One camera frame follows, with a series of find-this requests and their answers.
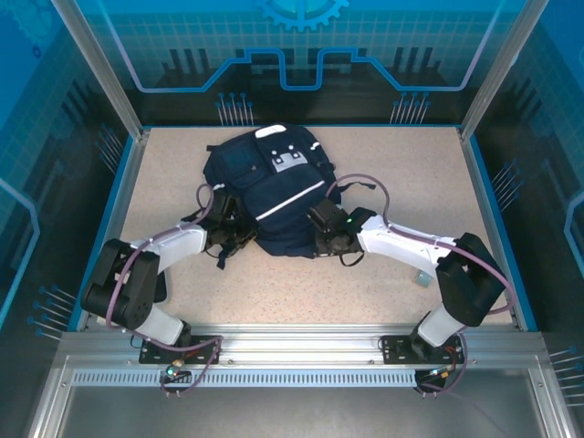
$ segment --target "black mounting plate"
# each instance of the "black mounting plate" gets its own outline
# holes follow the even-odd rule
[[[385,365],[450,365],[453,363],[453,358],[445,350],[446,347],[453,347],[454,351],[457,351],[454,355],[457,365],[464,362],[463,347],[458,336],[451,336],[428,360],[421,360],[412,351],[410,337],[407,335],[382,336],[378,346],[383,351]]]
[[[193,335],[191,339],[191,345],[200,344],[201,342],[205,342],[206,340],[215,338],[215,336],[196,336]],[[170,365],[174,360],[177,359],[184,359],[185,364],[192,364],[192,365],[204,365],[207,363],[211,354],[213,353],[213,348],[215,344],[210,344],[206,347],[199,349],[193,355],[189,355],[184,359],[185,353],[177,353],[175,351],[168,351],[167,349],[161,349],[150,342],[143,341],[140,350],[140,357],[138,362],[141,364],[148,364],[148,365]],[[221,351],[219,351],[211,364],[215,365],[219,363],[219,355]]]

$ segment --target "navy backpack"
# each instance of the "navy backpack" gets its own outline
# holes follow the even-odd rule
[[[306,128],[270,125],[210,147],[205,179],[238,197],[272,256],[316,256],[316,229],[308,208],[326,197],[335,166]],[[335,187],[329,198],[340,203]]]

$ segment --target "speckled tabletop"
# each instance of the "speckled tabletop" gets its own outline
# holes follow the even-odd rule
[[[195,189],[204,183],[206,145],[246,130],[152,129],[121,238],[153,235],[192,213]],[[454,128],[310,130],[338,177],[365,172],[385,182],[393,222],[437,235],[470,232],[487,242]],[[343,205],[380,212],[383,196],[355,185],[343,194]],[[336,257],[272,257],[252,243],[228,260],[225,271],[215,262],[195,255],[172,266],[165,308],[191,323],[416,323],[440,303],[435,280],[420,287],[413,267],[381,255],[344,267]],[[503,314],[486,322],[510,320]]]

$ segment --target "backpack pocket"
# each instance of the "backpack pocket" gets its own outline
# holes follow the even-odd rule
[[[300,164],[272,175],[244,196],[247,211],[257,220],[260,234],[306,232],[308,208],[319,203],[328,185],[310,164]]]
[[[254,140],[240,139],[219,146],[211,152],[214,168],[220,183],[231,183],[235,189],[244,190],[269,174],[266,162],[258,152]]]

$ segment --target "perforated metal strip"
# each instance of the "perforated metal strip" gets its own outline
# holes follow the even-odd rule
[[[188,386],[198,370],[172,387]],[[158,387],[162,370],[76,370],[73,386]],[[414,370],[210,370],[202,387],[346,388],[414,387]]]

